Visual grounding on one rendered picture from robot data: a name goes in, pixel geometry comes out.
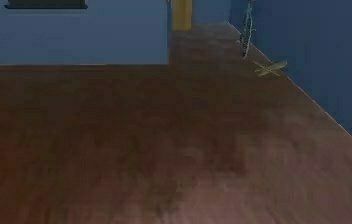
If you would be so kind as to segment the olive green star-shaped object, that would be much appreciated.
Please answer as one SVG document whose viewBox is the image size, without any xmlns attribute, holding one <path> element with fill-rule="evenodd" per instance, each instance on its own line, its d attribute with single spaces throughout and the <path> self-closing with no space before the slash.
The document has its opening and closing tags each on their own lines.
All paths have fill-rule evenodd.
<svg viewBox="0 0 352 224">
<path fill-rule="evenodd" d="M 254 61 L 254 64 L 258 66 L 257 69 L 254 70 L 254 72 L 259 76 L 264 76 L 269 73 L 272 73 L 274 75 L 278 75 L 277 70 L 283 69 L 288 62 L 287 61 L 276 61 L 272 62 L 269 65 L 264 65 L 261 64 L 260 62 Z"/>
</svg>

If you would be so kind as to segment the yellow door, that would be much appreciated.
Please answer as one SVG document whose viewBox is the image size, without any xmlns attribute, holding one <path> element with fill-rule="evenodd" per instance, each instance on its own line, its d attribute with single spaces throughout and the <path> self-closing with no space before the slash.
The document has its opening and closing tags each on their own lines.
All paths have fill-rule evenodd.
<svg viewBox="0 0 352 224">
<path fill-rule="evenodd" d="M 189 30 L 192 26 L 193 0 L 171 0 L 172 29 Z"/>
</svg>

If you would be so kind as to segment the black framed wall picture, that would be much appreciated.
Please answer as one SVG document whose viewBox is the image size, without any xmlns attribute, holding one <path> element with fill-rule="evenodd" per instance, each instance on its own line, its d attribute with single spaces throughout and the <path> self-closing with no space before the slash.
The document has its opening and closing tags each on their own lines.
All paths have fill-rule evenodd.
<svg viewBox="0 0 352 224">
<path fill-rule="evenodd" d="M 87 9 L 85 0 L 8 0 L 7 9 Z"/>
</svg>

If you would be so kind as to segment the thin teal bicycle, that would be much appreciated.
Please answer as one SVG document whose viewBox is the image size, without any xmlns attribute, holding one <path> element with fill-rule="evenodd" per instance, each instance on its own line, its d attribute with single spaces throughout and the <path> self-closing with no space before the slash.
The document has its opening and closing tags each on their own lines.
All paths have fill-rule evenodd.
<svg viewBox="0 0 352 224">
<path fill-rule="evenodd" d="M 245 10 L 245 18 L 243 21 L 243 33 L 240 36 L 240 42 L 243 48 L 243 52 L 242 52 L 243 58 L 246 58 L 248 55 L 252 32 L 254 31 L 252 11 L 253 11 L 253 3 L 255 1 L 256 0 L 248 0 L 247 7 Z"/>
</svg>

